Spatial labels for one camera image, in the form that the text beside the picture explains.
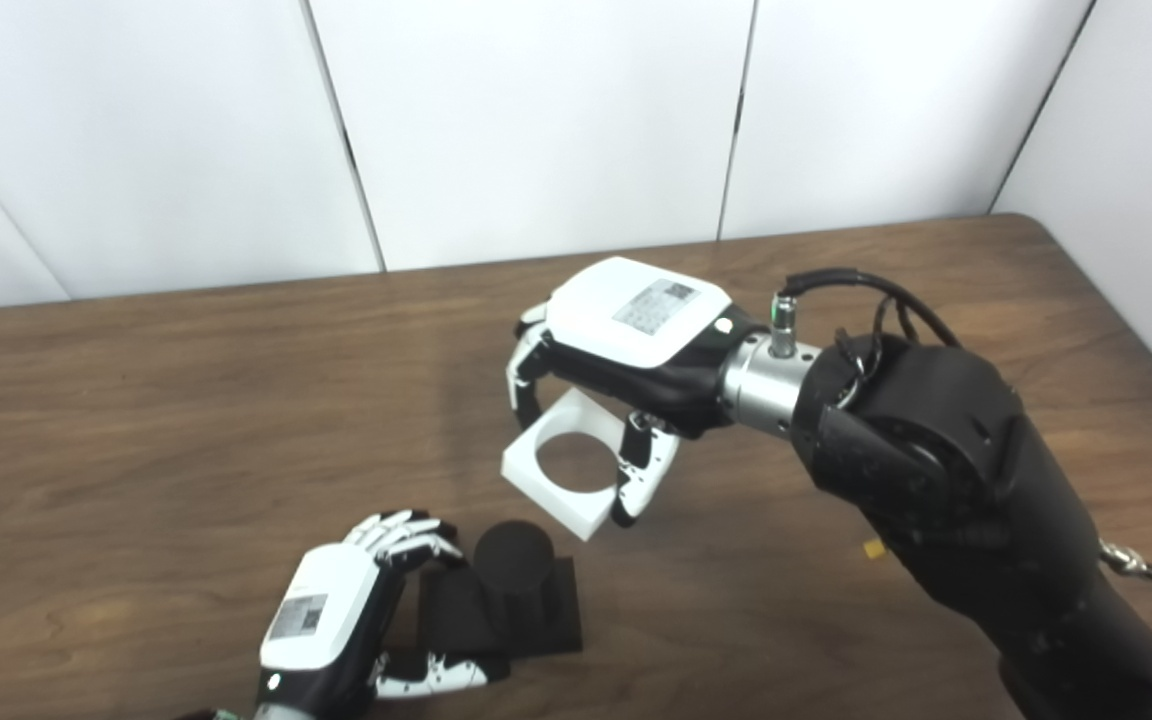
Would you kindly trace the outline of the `white and black left hand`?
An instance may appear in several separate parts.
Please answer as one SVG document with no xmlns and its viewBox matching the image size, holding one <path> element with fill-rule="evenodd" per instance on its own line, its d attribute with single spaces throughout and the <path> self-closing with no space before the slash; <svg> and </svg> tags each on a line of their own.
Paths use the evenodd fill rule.
<svg viewBox="0 0 1152 720">
<path fill-rule="evenodd" d="M 259 647 L 256 719 L 361 719 L 379 700 L 414 700 L 503 682 L 495 653 L 388 650 L 408 574 L 467 568 L 457 529 L 429 511 L 376 511 L 308 550 Z"/>
</svg>

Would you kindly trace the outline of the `white and black right hand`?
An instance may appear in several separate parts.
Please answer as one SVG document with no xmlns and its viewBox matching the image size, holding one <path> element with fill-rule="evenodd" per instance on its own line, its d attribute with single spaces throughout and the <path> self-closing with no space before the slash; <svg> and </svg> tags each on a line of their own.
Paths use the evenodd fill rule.
<svg viewBox="0 0 1152 720">
<path fill-rule="evenodd" d="M 547 376 L 628 406 L 611 516 L 630 528 L 655 495 L 679 439 L 730 427 L 723 367 L 764 331 L 717 285 L 608 258 L 521 314 L 506 366 L 511 414 L 521 429 L 540 418 L 536 386 Z"/>
</svg>

